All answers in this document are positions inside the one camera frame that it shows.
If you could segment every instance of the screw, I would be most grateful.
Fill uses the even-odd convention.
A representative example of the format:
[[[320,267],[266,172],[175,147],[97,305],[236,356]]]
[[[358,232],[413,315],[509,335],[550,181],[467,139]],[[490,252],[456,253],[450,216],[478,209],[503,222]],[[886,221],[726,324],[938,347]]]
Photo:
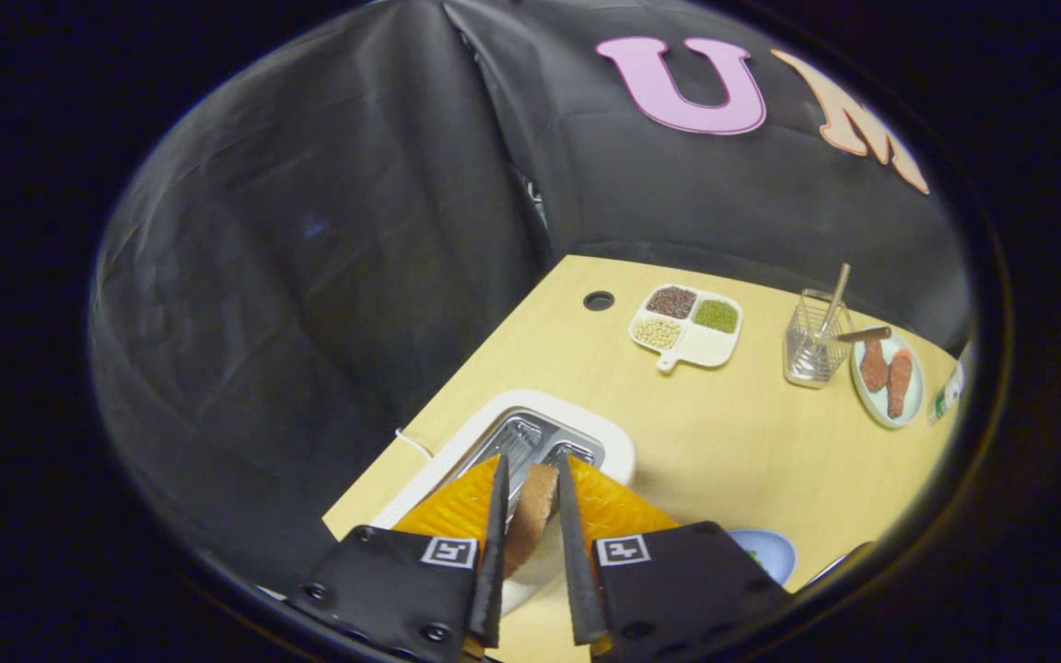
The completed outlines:
[[[325,586],[319,582],[311,582],[302,587],[302,591],[306,595],[311,597],[313,600],[325,600]]]
[[[450,630],[445,625],[427,625],[420,634],[431,642],[445,642],[450,639]]]

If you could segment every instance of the brown seed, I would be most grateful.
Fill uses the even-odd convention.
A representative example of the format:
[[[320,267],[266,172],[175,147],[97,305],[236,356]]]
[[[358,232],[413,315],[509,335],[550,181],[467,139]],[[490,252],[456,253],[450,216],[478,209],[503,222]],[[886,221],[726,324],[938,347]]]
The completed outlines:
[[[645,304],[645,311],[654,311],[669,317],[686,317],[690,310],[695,307],[695,294],[690,290],[678,289],[677,285],[669,285],[666,289],[658,290],[649,297],[649,302]]]

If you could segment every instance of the plate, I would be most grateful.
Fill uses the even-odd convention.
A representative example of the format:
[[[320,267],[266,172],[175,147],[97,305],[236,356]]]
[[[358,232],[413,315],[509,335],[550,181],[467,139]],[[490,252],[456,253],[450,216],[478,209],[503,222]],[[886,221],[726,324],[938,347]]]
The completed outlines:
[[[647,310],[646,307],[651,301],[653,295],[656,295],[658,290],[663,289],[685,290],[690,294],[695,295],[695,302],[691,306],[690,311],[686,311],[686,315],[675,317],[666,313],[660,313],[660,311]],[[718,302],[729,306],[736,311],[736,328],[734,328],[734,331],[719,331],[719,329],[705,327],[695,322],[699,309],[707,302]],[[662,324],[677,329],[678,334],[675,336],[674,344],[668,347],[660,347],[648,344],[643,338],[639,338],[634,332],[637,324],[645,324],[649,322],[649,320],[661,320]],[[702,368],[718,368],[723,366],[731,359],[731,353],[736,350],[736,343],[740,341],[740,332],[743,330],[743,326],[744,308],[731,297],[709,293],[706,290],[691,289],[690,285],[679,285],[677,282],[663,282],[657,289],[649,291],[648,297],[645,297],[645,301],[641,302],[641,306],[638,307],[637,315],[632,316],[630,324],[628,324],[628,337],[638,346],[660,353],[658,370],[663,373],[669,373],[671,370],[674,370],[674,365],[678,364],[679,361],[702,366]]]
[[[797,566],[797,548],[792,541],[769,529],[728,529],[728,534],[740,547],[754,554],[755,562],[771,579],[782,585],[788,582]]]
[[[883,326],[875,325],[867,327],[867,329],[875,329],[876,327]],[[887,387],[882,387],[876,394],[871,394],[870,389],[867,389],[867,383],[863,381],[863,370],[860,369],[863,357],[867,356],[867,344],[864,343],[854,344],[854,351],[850,353],[850,368],[851,373],[854,373],[854,388],[858,391],[858,398],[862,399],[862,403],[866,404],[867,412],[870,413],[870,416],[876,422],[888,429],[902,429],[915,419],[915,415],[919,412],[919,406],[923,404],[923,368],[919,365],[919,357],[912,351],[911,346],[903,339],[903,336],[892,331],[891,337],[885,338],[882,341],[882,344],[883,357],[887,360],[888,365],[891,362],[891,357],[895,356],[895,352],[901,351],[901,349],[906,348],[906,351],[911,353],[911,381],[906,386],[906,396],[903,398],[903,414],[899,415],[895,419],[887,416]]]

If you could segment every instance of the green lentil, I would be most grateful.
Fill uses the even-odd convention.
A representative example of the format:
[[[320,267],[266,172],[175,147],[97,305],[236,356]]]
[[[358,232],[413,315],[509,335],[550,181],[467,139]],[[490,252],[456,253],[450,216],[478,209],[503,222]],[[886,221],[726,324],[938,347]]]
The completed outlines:
[[[695,325],[718,329],[719,332],[733,334],[736,331],[736,322],[740,320],[740,311],[734,310],[729,303],[717,302],[715,299],[707,299],[698,307],[695,314]]]

